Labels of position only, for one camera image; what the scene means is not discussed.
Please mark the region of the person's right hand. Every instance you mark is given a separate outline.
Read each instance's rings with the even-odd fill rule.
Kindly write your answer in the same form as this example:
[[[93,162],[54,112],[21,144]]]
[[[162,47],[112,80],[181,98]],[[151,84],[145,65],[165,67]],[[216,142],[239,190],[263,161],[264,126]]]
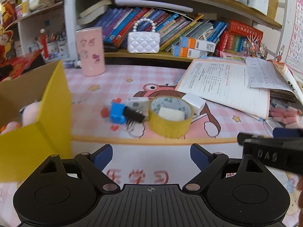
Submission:
[[[298,207],[300,208],[298,227],[303,227],[303,176],[300,176],[297,189],[300,191],[300,196],[298,199]]]

